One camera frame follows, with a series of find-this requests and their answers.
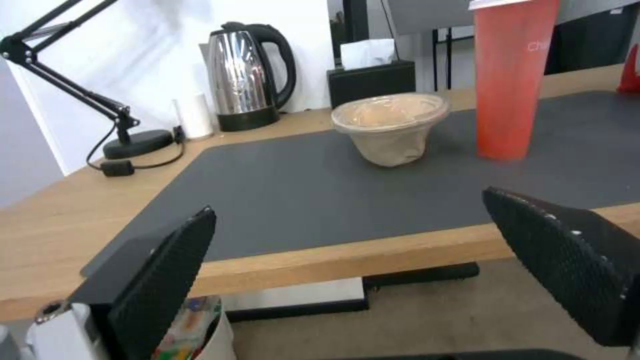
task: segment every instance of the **power cord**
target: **power cord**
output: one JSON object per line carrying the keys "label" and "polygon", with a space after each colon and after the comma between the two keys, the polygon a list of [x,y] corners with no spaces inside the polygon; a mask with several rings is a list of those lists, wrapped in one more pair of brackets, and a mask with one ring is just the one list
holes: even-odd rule
{"label": "power cord", "polygon": [[89,154],[87,154],[86,156],[86,164],[97,171],[102,172],[105,176],[108,177],[113,177],[113,176],[129,176],[129,175],[133,175],[133,173],[135,172],[135,170],[145,170],[145,169],[149,169],[149,168],[157,168],[157,167],[162,167],[165,165],[169,165],[170,163],[175,163],[176,161],[178,161],[183,155],[184,155],[184,140],[185,140],[185,136],[184,136],[184,132],[182,130],[182,126],[176,126],[173,128],[173,141],[177,144],[180,145],[180,152],[178,153],[178,155],[174,156],[173,158],[163,161],[161,163],[157,163],[157,164],[151,164],[151,165],[133,165],[131,163],[131,160],[107,160],[104,161],[100,164],[100,166],[97,166],[95,164],[93,164],[91,162],[91,157],[93,156],[93,154],[95,154],[96,150],[107,140],[107,138],[109,138],[109,136],[111,136],[111,134],[113,134],[113,131],[115,131],[116,126],[114,125],[107,133],[106,135],[104,135],[100,141],[98,141],[95,146],[93,146],[93,148],[91,149],[91,151],[89,152]]}
{"label": "power cord", "polygon": [[387,14],[387,7],[385,6],[384,0],[380,0],[380,5],[382,5],[382,10],[385,12],[385,18],[387,19],[387,26],[389,27],[389,34],[391,38],[394,39],[394,50],[396,50],[396,58],[400,60],[400,54],[398,53],[398,44],[396,41],[396,37],[394,36],[394,32],[391,29],[391,22],[389,21],[389,15]]}

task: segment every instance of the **tissue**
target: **tissue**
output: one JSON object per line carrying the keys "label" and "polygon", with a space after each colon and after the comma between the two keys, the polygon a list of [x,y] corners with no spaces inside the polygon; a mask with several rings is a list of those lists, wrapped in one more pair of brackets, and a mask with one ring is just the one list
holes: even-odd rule
{"label": "tissue", "polygon": [[391,63],[394,39],[371,39],[340,45],[340,57],[345,70]]}

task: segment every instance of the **kettle base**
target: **kettle base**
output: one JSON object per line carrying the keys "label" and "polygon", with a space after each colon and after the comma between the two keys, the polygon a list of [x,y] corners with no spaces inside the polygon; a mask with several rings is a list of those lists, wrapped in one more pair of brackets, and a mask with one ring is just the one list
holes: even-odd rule
{"label": "kettle base", "polygon": [[220,130],[225,132],[257,129],[273,124],[280,119],[278,110],[273,106],[238,114],[218,114]]}

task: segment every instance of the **bowl lid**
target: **bowl lid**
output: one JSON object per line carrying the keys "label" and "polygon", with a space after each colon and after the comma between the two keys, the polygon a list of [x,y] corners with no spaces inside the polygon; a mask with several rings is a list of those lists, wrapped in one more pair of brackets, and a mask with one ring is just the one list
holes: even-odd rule
{"label": "bowl lid", "polygon": [[442,120],[449,102],[435,94],[405,93],[347,102],[332,111],[343,133],[382,133]]}

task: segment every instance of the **metal frame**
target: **metal frame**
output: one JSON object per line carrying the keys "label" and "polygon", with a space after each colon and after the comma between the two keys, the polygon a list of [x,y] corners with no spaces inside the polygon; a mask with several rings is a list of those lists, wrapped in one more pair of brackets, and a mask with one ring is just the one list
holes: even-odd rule
{"label": "metal frame", "polygon": [[347,42],[369,38],[369,18],[367,0],[342,0]]}
{"label": "metal frame", "polygon": [[[105,10],[117,0],[103,0],[76,20],[44,28],[46,24],[69,10],[77,3],[80,3],[80,1],[82,0],[67,0],[57,8],[51,10],[49,13],[46,13],[31,25],[24,28],[22,31],[18,31],[17,33],[3,38],[0,42],[0,53],[3,58],[24,67],[36,76],[44,79],[46,82],[66,92],[78,101],[81,101],[85,105],[113,121],[116,124],[118,140],[122,144],[128,144],[131,142],[131,138],[129,137],[127,130],[140,124],[139,120],[129,115],[129,106],[121,104],[120,102],[103,95],[96,94],[95,92],[91,92],[38,61],[38,54],[40,51],[43,51],[53,45],[53,43],[78,28],[101,11]],[[45,39],[33,47],[27,45],[27,42],[31,40],[43,37]]]}
{"label": "metal frame", "polygon": [[438,91],[438,44],[442,44],[442,43],[447,44],[447,89],[451,90],[451,83],[453,78],[453,74],[451,70],[452,61],[453,61],[453,54],[452,54],[453,42],[460,41],[460,40],[468,40],[470,38],[473,38],[473,35],[468,37],[453,38],[452,28],[447,28],[447,38],[444,41],[439,41],[438,37],[439,37],[438,29],[431,30],[431,56],[433,59],[433,91]]}

